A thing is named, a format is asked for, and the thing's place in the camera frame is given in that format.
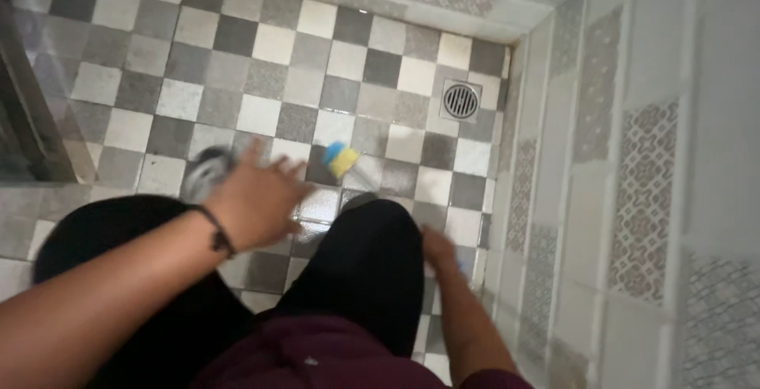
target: hand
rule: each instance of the hand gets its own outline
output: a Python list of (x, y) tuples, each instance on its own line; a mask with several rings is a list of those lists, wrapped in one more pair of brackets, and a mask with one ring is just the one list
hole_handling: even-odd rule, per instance
[(259, 168), (260, 154), (261, 143), (254, 140), (227, 180), (204, 202), (238, 252), (269, 246), (300, 232), (301, 225), (291, 220), (290, 214), (314, 190), (297, 178), (306, 162), (293, 165), (283, 157), (267, 168)]
[(423, 226), (423, 255), (435, 270), (441, 267), (454, 265), (457, 267), (457, 253), (454, 244), (442, 234)]

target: black pants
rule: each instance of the black pants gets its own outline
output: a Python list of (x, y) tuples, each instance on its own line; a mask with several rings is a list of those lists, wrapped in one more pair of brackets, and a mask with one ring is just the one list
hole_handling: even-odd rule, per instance
[[(46, 240), (34, 264), (34, 283), (155, 229), (186, 209), (175, 199), (148, 195), (81, 207)], [(187, 387), (204, 365), (273, 315), (346, 317), (394, 355), (409, 357), (422, 310), (421, 245), (419, 230), (397, 203), (380, 199), (347, 210), (274, 309), (252, 314), (214, 272), (140, 327), (88, 387)], [(55, 319), (54, 312), (50, 319)]]

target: bracelet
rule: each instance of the bracelet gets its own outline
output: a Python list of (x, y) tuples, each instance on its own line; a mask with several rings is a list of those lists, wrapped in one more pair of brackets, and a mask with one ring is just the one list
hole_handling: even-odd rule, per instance
[(217, 220), (214, 214), (212, 214), (211, 211), (209, 211), (203, 205), (196, 205), (194, 203), (191, 203), (188, 205), (188, 208), (199, 211), (217, 229), (217, 231), (211, 237), (211, 249), (214, 251), (226, 251), (228, 260), (235, 257), (235, 253), (237, 251), (235, 251), (235, 248), (233, 248), (232, 244), (230, 243), (230, 238), (227, 236), (224, 228), (219, 223), (219, 220)]

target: shower floor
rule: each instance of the shower floor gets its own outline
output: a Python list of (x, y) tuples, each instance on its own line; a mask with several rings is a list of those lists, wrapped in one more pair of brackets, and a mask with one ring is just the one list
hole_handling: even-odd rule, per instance
[[(46, 233), (72, 209), (135, 193), (176, 197), (198, 152), (240, 151), (255, 137), (266, 159), (307, 160), (304, 176), (318, 190), (298, 209), (303, 235), (221, 268), (253, 310), (277, 303), (340, 205), (364, 189), (321, 167), (337, 140), (362, 153), (382, 197), (446, 231), (473, 286), (482, 283), (505, 46), (313, 0), (12, 3), (40, 86), (48, 100), (68, 102), (97, 180), (10, 195), (35, 205), (14, 217), (19, 236), (0, 248), (3, 296), (24, 288)], [(438, 118), (446, 78), (483, 85), (477, 123)], [(65, 131), (71, 118), (59, 122)], [(440, 305), (426, 276), (414, 359), (448, 379)]]

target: person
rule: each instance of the person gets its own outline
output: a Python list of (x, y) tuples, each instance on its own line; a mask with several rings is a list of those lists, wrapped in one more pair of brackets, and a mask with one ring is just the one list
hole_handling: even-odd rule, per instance
[(423, 259), (441, 290), (457, 387), (530, 387), (461, 275), (454, 246), (395, 202), (347, 203), (276, 307), (253, 314), (215, 271), (300, 230), (306, 165), (258, 142), (202, 203), (91, 203), (51, 232), (33, 288), (0, 304), (3, 387), (443, 387), (410, 359)]

